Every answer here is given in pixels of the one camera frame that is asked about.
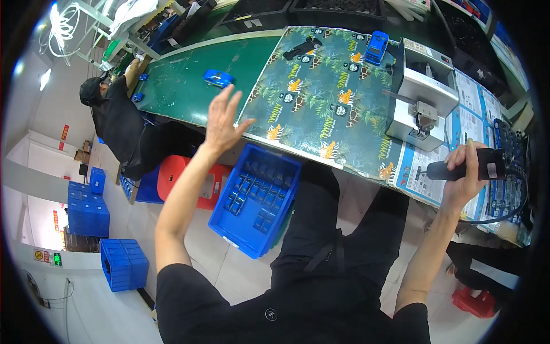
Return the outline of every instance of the green exit sign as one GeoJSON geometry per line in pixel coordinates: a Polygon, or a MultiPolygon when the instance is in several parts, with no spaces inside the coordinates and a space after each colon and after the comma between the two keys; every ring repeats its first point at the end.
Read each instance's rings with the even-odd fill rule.
{"type": "Polygon", "coordinates": [[[61,254],[59,254],[57,252],[53,253],[53,265],[63,266],[63,264],[61,264],[61,254]]]}

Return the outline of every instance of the stainless steel machine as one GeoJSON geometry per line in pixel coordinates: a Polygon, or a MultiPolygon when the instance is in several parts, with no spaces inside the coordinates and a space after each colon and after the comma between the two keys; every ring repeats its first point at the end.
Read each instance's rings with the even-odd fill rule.
{"type": "Polygon", "coordinates": [[[458,89],[451,58],[403,38],[392,74],[394,102],[386,134],[431,151],[445,141],[445,118],[457,107],[458,89]]]}

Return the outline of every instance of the black cap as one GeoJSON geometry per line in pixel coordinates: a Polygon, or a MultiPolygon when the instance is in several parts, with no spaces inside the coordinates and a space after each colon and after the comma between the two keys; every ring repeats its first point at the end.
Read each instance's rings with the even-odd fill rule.
{"type": "Polygon", "coordinates": [[[109,73],[104,72],[98,78],[90,78],[80,86],[80,102],[84,105],[92,106],[101,103],[100,83],[102,83],[109,73]]]}

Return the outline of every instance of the red stool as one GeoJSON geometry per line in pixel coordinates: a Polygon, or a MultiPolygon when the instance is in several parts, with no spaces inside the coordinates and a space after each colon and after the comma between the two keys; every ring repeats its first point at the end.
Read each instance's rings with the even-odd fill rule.
{"type": "Polygon", "coordinates": [[[451,299],[453,305],[465,312],[470,312],[478,318],[492,318],[495,315],[494,305],[496,301],[486,290],[474,298],[472,297],[472,289],[464,287],[462,290],[455,290],[451,299]]]}
{"type": "MultiPolygon", "coordinates": [[[[190,157],[170,155],[161,164],[160,171],[158,173],[157,191],[158,196],[166,201],[168,194],[172,187],[174,187],[175,181],[178,180],[179,175],[185,169],[185,166],[191,161],[190,157]]],[[[222,191],[222,178],[224,175],[231,173],[232,167],[227,165],[215,164],[208,174],[214,175],[214,181],[212,188],[210,189],[210,198],[200,196],[197,202],[197,208],[214,210],[219,198],[219,194],[222,191]]]]}

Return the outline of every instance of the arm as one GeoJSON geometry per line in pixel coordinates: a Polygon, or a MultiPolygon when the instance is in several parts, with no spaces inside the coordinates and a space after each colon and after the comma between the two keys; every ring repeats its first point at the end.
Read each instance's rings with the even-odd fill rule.
{"type": "Polygon", "coordinates": [[[219,156],[231,148],[254,122],[249,119],[237,129],[233,128],[235,111],[243,95],[238,91],[228,103],[233,89],[233,85],[227,86],[210,103],[206,140],[176,181],[162,207],[155,228],[157,273],[173,263],[191,266],[183,239],[193,217],[200,188],[219,156]]]}
{"type": "Polygon", "coordinates": [[[128,88],[130,88],[132,81],[134,81],[134,78],[138,73],[138,68],[139,68],[139,59],[134,58],[132,63],[130,63],[130,65],[126,68],[126,71],[124,72],[124,76],[126,77],[126,86],[128,88]]]}
{"type": "Polygon", "coordinates": [[[468,139],[468,145],[461,145],[451,152],[445,162],[447,169],[452,171],[455,166],[466,160],[466,177],[445,184],[443,201],[437,212],[430,231],[412,256],[409,266],[403,276],[403,281],[397,293],[395,313],[411,303],[426,303],[426,297],[433,280],[441,266],[445,250],[453,237],[462,208],[486,184],[478,181],[478,165],[476,148],[486,145],[468,139]]]}

